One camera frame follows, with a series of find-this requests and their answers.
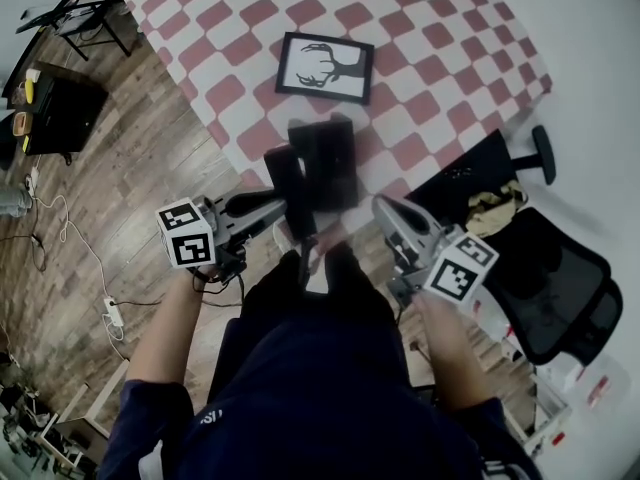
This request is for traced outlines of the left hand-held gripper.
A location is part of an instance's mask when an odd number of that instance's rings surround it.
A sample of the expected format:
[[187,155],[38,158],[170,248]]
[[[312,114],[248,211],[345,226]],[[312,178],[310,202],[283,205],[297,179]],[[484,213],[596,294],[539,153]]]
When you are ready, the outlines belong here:
[[284,216],[286,201],[273,189],[234,190],[216,198],[183,198],[156,211],[171,265],[196,273],[212,265],[216,281],[247,267],[245,244]]

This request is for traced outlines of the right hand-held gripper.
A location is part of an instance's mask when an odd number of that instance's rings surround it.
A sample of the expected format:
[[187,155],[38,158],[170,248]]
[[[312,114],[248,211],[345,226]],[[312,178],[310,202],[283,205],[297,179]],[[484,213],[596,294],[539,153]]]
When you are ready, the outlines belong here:
[[378,194],[372,213],[394,255],[394,275],[387,287],[399,302],[409,302],[419,292],[468,302],[499,258],[474,234],[440,224],[406,199]]

